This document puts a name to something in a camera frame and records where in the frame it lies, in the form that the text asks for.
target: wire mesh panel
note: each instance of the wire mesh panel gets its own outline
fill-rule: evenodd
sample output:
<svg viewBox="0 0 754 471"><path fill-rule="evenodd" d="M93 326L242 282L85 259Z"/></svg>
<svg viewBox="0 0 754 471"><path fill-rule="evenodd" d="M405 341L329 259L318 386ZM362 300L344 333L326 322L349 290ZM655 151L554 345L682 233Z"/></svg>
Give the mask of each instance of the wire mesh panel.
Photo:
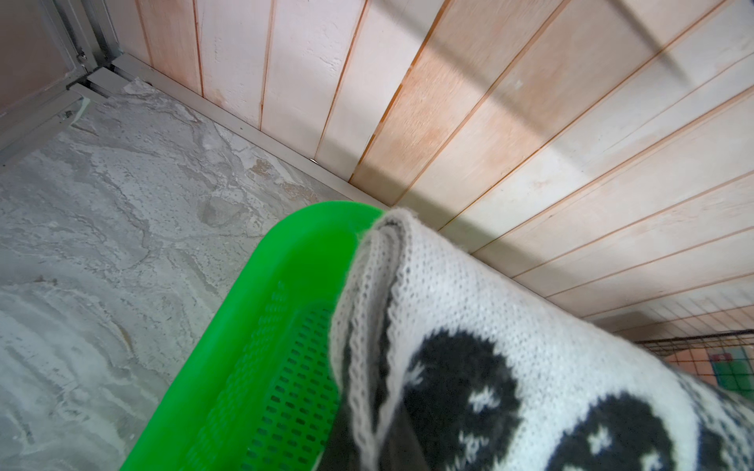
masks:
<svg viewBox="0 0 754 471"><path fill-rule="evenodd" d="M754 400L754 329L636 343L707 383Z"/></svg>

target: wooden wall panel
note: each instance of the wooden wall panel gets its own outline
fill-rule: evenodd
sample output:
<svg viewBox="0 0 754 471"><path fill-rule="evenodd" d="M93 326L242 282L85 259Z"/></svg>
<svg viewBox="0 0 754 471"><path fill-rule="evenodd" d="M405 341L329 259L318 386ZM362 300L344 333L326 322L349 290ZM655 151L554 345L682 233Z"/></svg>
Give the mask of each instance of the wooden wall panel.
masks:
<svg viewBox="0 0 754 471"><path fill-rule="evenodd" d="M196 0L204 98L259 129L272 0Z"/></svg>
<svg viewBox="0 0 754 471"><path fill-rule="evenodd" d="M442 233L473 252L750 87L752 30L754 5L726 2Z"/></svg>
<svg viewBox="0 0 754 471"><path fill-rule="evenodd" d="M754 329L754 306L722 310L716 313L671 320L650 326L633 327L616 332L631 341L710 335L731 330Z"/></svg>
<svg viewBox="0 0 754 471"><path fill-rule="evenodd" d="M597 239L514 280L542 296L754 227L754 173Z"/></svg>
<svg viewBox="0 0 754 471"><path fill-rule="evenodd" d="M136 1L153 66L202 95L193 1Z"/></svg>
<svg viewBox="0 0 754 471"><path fill-rule="evenodd" d="M520 274L754 170L754 89L544 211L477 256Z"/></svg>
<svg viewBox="0 0 754 471"><path fill-rule="evenodd" d="M675 38L718 2L632 0L630 18L614 2L572 0L400 205L442 227L666 45L656 38ZM668 11L680 14L654 21Z"/></svg>
<svg viewBox="0 0 754 471"><path fill-rule="evenodd" d="M351 182L395 203L559 3L450 2Z"/></svg>
<svg viewBox="0 0 754 471"><path fill-rule="evenodd" d="M443 0L367 0L314 159L348 180Z"/></svg>
<svg viewBox="0 0 754 471"><path fill-rule="evenodd" d="M585 317L604 310L746 276L754 267L754 230L595 280L547 298Z"/></svg>
<svg viewBox="0 0 754 471"><path fill-rule="evenodd" d="M754 275L689 289L584 318L608 332L754 304Z"/></svg>
<svg viewBox="0 0 754 471"><path fill-rule="evenodd" d="M121 49L143 63L152 65L136 0L106 0L105 4Z"/></svg>
<svg viewBox="0 0 754 471"><path fill-rule="evenodd" d="M364 0L275 0L262 131L313 158Z"/></svg>

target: gray floor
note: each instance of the gray floor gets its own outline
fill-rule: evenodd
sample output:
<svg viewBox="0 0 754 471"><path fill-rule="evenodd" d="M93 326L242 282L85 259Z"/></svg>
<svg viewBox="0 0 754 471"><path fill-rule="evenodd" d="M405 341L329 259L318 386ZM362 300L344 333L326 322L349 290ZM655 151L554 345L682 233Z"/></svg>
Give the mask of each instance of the gray floor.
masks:
<svg viewBox="0 0 754 471"><path fill-rule="evenodd" d="M117 469L250 253L343 199L142 82L0 174L0 469Z"/></svg>

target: knitted blanket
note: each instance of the knitted blanket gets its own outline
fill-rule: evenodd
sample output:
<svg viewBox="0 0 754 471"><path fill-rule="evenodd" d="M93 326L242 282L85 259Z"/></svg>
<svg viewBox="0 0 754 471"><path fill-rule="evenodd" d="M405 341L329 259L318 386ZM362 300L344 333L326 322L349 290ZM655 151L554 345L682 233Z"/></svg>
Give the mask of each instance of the knitted blanket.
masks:
<svg viewBox="0 0 754 471"><path fill-rule="evenodd" d="M408 211L364 237L330 331L360 468L397 411L429 469L754 469L754 409L576 319Z"/></svg>

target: green plastic tray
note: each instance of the green plastic tray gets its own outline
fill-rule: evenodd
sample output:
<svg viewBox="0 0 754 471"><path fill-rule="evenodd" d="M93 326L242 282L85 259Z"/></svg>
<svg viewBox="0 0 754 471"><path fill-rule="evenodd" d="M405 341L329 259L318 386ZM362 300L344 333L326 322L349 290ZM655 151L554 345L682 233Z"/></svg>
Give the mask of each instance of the green plastic tray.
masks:
<svg viewBox="0 0 754 471"><path fill-rule="evenodd" d="M338 406L329 319L382 211L332 201L259 243L121 469L310 471Z"/></svg>

